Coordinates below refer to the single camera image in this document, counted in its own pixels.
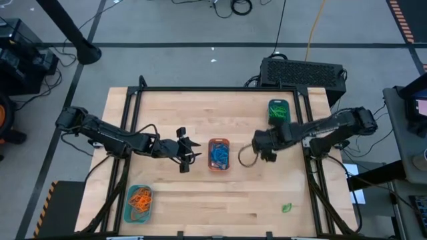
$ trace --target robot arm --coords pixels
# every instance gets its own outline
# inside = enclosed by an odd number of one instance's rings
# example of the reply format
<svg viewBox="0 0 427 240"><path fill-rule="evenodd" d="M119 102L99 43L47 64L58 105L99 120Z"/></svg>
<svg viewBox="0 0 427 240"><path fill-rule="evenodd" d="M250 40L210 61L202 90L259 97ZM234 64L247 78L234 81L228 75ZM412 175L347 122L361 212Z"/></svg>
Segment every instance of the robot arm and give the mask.
<svg viewBox="0 0 427 240"><path fill-rule="evenodd" d="M130 133L88 114L87 110L81 107L64 108L55 124L61 131L76 135L81 133L103 144L113 157L126 158L134 152L153 158L170 158L179 164L180 173L187 173L189 165L195 161L195 156L201 154L194 154L191 150L191 147L197 147L199 144L184 137L185 127L177 130L177 141L161 140L154 125L147 127L154 127L156 134L141 133L145 128Z"/></svg>
<svg viewBox="0 0 427 240"><path fill-rule="evenodd" d="M343 109L317 121L305 124L284 123L267 131L256 130L252 139L254 153L261 153L261 159L276 161L279 151L303 141L314 157L327 154L332 146L353 135L371 135L378 126L369 110L363 107ZM325 137L311 137L333 131Z"/></svg>

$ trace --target black keyboard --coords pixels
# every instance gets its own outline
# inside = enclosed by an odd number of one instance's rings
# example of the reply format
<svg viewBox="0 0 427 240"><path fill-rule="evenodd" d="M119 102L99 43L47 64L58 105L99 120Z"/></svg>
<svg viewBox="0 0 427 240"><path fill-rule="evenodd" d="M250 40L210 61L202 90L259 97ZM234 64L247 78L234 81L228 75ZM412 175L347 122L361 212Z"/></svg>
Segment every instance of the black keyboard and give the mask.
<svg viewBox="0 0 427 240"><path fill-rule="evenodd" d="M427 238L427 196L409 196L412 206L421 214L414 213L418 223L420 224L421 232Z"/></svg>

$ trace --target wooden tabletop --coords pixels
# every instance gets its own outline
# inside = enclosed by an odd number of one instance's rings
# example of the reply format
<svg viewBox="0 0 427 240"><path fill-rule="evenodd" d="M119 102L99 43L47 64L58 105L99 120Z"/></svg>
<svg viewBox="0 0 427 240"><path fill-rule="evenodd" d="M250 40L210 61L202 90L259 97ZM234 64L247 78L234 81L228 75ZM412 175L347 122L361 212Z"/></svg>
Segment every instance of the wooden tabletop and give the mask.
<svg viewBox="0 0 427 240"><path fill-rule="evenodd" d="M126 88L110 89L104 121L120 125L125 93ZM309 89L309 93L314 119L329 116L324 89ZM293 95L287 92L143 92L137 129L153 123L162 139L175 140L176 129L186 127L187 136L201 144L193 148L194 152L203 154L184 174L169 159L133 154L127 189L132 185L149 185L154 190L153 211L143 225L122 219L119 234L176 235L177 231L184 231L187 236L262 237L266 231L272 231L275 237L316 236L300 143L279 151L275 163L258 160L252 168L245 168L237 159L239 149L250 143L254 131L268 128L267 106L271 99L288 101L291 119L297 121ZM212 138L230 140L231 167L226 172L212 172L207 167L207 143ZM337 150L330 154L341 159ZM95 150L91 167L104 157L104 150ZM253 158L252 150L242 154L242 160L248 163ZM83 229L103 205L112 163L113 160L104 163L89 178L76 231ZM343 169L324 160L324 172L331 204L356 229ZM292 210L282 213L286 203L292 203ZM116 207L111 207L109 230L113 229ZM327 232L323 207L320 212L322 228Z"/></svg>

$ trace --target small green object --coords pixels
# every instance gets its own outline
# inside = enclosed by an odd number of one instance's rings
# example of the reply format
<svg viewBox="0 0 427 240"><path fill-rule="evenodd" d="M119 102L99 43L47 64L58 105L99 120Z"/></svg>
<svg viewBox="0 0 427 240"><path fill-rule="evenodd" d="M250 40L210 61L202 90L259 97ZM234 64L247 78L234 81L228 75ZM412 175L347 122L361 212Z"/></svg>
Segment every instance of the small green object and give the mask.
<svg viewBox="0 0 427 240"><path fill-rule="evenodd" d="M282 205L282 213L287 213L291 211L291 209L292 209L292 203Z"/></svg>
<svg viewBox="0 0 427 240"><path fill-rule="evenodd" d="M290 122L289 103L283 99L272 99L268 103L268 124L281 125Z"/></svg>

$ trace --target yellow cable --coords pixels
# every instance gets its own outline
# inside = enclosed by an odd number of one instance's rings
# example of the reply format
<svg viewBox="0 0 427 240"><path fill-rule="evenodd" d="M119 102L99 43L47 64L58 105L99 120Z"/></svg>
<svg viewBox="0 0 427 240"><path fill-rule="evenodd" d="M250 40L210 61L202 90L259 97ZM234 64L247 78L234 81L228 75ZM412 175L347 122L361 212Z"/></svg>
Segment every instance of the yellow cable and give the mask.
<svg viewBox="0 0 427 240"><path fill-rule="evenodd" d="M325 6L326 0L322 1L322 5L320 6L319 12L318 12L318 16L316 17L316 20L314 21L313 27L312 27L312 31L310 31L310 38L308 39L308 45L307 45L307 51L306 51L306 58L304 59L304 61L307 61L308 58L308 53L310 52L310 43L312 42L312 37L313 37L313 32L314 29L316 28L316 25L318 24L318 20L320 15L322 14L323 11L323 7Z"/></svg>

